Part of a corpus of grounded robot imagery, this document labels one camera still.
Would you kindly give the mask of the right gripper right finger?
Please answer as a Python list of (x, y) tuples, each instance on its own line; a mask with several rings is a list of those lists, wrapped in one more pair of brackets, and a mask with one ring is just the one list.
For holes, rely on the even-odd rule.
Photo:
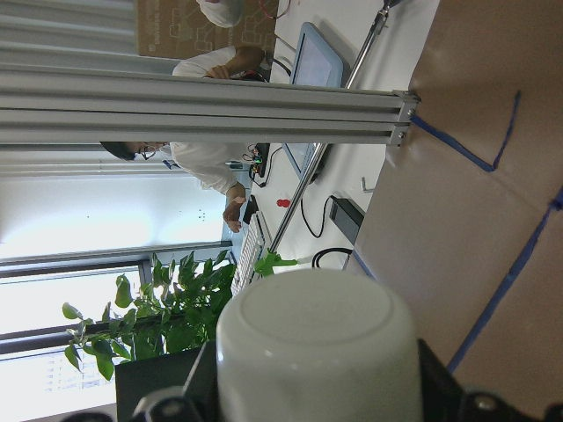
[(425, 422), (534, 422), (536, 419), (495, 394), (463, 388), (440, 362), (428, 343), (417, 340)]

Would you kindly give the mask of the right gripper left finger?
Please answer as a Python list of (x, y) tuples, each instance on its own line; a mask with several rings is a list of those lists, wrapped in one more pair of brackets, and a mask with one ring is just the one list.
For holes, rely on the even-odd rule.
[(216, 342), (199, 351), (183, 386), (158, 389), (143, 397), (132, 421), (219, 421)]

